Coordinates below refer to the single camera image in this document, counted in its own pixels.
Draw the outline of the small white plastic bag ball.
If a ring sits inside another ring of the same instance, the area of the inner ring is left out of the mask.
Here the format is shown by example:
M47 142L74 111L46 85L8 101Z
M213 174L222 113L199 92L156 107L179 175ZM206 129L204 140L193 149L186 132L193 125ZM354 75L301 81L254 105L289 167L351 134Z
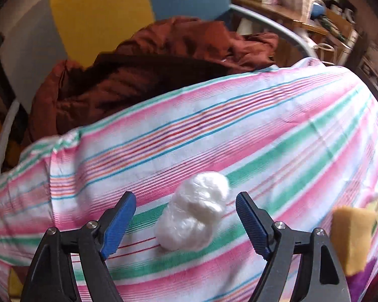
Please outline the small white plastic bag ball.
M183 181L155 224L157 242L169 251L200 251L220 226L230 196L229 180L201 172Z

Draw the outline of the yellow sponge block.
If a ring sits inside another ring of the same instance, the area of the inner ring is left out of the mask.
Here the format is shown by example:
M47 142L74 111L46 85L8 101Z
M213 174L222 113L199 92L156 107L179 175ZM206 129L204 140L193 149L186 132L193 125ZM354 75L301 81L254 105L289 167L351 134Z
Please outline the yellow sponge block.
M374 222L375 213L367 208L339 207L333 211L330 240L346 276L364 270Z

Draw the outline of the purple cloth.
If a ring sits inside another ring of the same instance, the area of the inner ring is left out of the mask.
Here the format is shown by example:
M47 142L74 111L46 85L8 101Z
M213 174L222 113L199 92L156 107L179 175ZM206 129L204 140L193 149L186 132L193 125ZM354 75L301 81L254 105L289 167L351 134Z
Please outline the purple cloth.
M369 278L371 276L375 263L376 263L376 259L372 259L366 264L364 270L360 271L359 273L355 275L346 276L346 281L348 283L351 302L357 302L359 298L361 297L361 294L363 293L369 281Z

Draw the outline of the green small medicine box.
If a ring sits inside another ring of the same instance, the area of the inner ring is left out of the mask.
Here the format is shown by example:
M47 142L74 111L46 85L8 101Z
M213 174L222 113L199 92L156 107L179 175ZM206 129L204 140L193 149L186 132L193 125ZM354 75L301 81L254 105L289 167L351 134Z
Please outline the green small medicine box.
M378 195L374 196L369 203L367 203L366 208L375 213L375 222L371 230L371 235L374 236L375 231L378 228Z

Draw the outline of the gold metal tin box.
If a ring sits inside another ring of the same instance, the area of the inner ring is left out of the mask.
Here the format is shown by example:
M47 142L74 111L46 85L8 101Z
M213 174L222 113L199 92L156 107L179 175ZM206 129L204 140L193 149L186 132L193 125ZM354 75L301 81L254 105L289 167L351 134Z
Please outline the gold metal tin box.
M8 293L10 301L21 301L23 287L24 285L16 268L10 268L8 278Z

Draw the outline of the maroon crumpled jacket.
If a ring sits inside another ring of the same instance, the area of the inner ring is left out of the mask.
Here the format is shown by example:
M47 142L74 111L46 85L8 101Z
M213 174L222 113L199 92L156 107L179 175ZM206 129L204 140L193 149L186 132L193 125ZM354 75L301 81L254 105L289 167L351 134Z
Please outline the maroon crumpled jacket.
M240 35L218 20L176 16L136 32L82 67L55 65L37 90L24 145L88 126L120 110L193 84L264 69L278 36Z

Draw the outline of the white basket bag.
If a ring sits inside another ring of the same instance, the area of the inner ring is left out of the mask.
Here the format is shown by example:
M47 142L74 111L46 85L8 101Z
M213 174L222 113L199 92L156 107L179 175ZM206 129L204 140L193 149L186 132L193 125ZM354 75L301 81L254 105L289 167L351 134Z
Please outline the white basket bag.
M335 49L330 44L319 43L313 47L318 59L326 66L335 65Z

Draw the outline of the wooden side table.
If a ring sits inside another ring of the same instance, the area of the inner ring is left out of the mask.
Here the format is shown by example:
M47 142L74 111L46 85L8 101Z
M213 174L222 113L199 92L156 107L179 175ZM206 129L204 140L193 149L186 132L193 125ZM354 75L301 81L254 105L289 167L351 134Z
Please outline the wooden side table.
M323 36L328 35L328 31L321 25L317 25L312 20L308 20L305 16L302 16L300 13L288 10L283 6L262 4L255 0L231 0L231 2L237 6L262 14L272 20L280 19L281 22L291 30L301 28Z

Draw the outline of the grey yellow blue chair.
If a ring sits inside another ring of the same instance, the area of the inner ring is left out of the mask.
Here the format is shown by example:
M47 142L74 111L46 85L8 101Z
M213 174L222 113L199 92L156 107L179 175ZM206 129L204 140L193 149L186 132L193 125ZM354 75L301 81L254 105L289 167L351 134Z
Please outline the grey yellow blue chair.
M12 103L0 133L0 176L19 108L28 115L37 90L55 65L72 60L91 66L136 32L176 16L218 20L240 35L271 32L305 57L314 51L301 37L231 0L40 0L7 35L0 33L0 87Z

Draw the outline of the blue folding chair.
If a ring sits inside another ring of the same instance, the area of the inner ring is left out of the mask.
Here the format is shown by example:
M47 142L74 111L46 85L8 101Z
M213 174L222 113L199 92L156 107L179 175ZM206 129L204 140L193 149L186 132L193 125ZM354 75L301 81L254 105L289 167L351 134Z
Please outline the blue folding chair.
M311 3L310 19L315 20L326 13L326 5L322 0L313 0Z

